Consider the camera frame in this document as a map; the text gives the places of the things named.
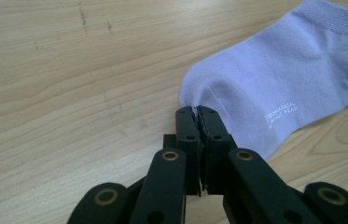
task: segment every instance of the metal rivet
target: metal rivet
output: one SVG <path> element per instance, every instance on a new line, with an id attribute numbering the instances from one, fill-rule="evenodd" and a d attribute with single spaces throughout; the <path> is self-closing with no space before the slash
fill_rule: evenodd
<path id="1" fill-rule="evenodd" d="M 105 206 L 113 203 L 118 198 L 118 191 L 115 189 L 101 189 L 95 194 L 94 201 L 96 204 Z"/>
<path id="2" fill-rule="evenodd" d="M 235 156 L 243 161 L 251 161 L 253 160 L 253 155 L 247 151 L 239 151 Z"/>
<path id="3" fill-rule="evenodd" d="M 346 198 L 335 189 L 320 188 L 317 192 L 319 197 L 321 197 L 328 203 L 335 205 L 344 205 L 347 202 Z"/>
<path id="4" fill-rule="evenodd" d="M 179 158 L 179 154 L 174 151 L 167 151 L 162 153 L 162 158 L 166 161 L 176 161 Z"/>

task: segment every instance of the sock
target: sock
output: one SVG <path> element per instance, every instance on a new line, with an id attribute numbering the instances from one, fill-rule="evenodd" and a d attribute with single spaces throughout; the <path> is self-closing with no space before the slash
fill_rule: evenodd
<path id="1" fill-rule="evenodd" d="M 348 8 L 302 2 L 193 65 L 179 104 L 213 108 L 239 147 L 269 158 L 298 128 L 348 105 Z"/>

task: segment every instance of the sock cuff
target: sock cuff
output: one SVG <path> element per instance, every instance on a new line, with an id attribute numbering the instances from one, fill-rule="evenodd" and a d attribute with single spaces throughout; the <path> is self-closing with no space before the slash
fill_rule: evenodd
<path id="1" fill-rule="evenodd" d="M 305 0 L 293 12 L 331 31 L 348 35 L 348 7 L 326 0 Z"/>

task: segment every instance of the wood grain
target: wood grain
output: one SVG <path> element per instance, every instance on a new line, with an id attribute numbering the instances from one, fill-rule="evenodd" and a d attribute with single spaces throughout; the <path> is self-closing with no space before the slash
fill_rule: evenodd
<path id="1" fill-rule="evenodd" d="M 145 175 L 191 65 L 299 2 L 0 1 L 0 223 L 65 223 L 93 186 Z M 348 189 L 348 108 L 269 163 L 297 189 Z M 221 197 L 188 198 L 187 223 L 227 222 Z"/>

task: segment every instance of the light wood surface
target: light wood surface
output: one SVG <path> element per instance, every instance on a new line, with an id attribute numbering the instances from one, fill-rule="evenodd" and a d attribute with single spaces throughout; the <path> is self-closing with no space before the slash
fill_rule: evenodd
<path id="1" fill-rule="evenodd" d="M 65 223 L 93 186 L 144 176 L 190 66 L 299 2 L 0 1 L 0 223 Z M 292 134 L 269 164 L 296 189 L 348 190 L 348 108 Z M 187 207 L 187 223 L 228 222 L 221 197 Z"/>

